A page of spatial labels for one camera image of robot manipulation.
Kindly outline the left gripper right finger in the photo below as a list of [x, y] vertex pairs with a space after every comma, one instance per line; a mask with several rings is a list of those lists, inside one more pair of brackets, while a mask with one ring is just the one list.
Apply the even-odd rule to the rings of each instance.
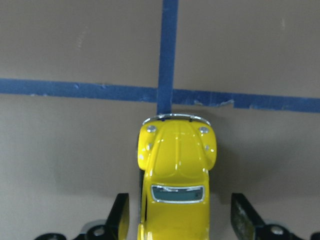
[[266, 223], [242, 193], [231, 194], [230, 222], [239, 240], [299, 240], [280, 224]]

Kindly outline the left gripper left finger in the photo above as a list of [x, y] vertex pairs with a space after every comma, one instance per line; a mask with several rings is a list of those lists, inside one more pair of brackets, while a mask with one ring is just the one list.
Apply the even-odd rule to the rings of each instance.
[[128, 193], [119, 193], [104, 224], [89, 227], [75, 237], [76, 240], [126, 240], [130, 225]]

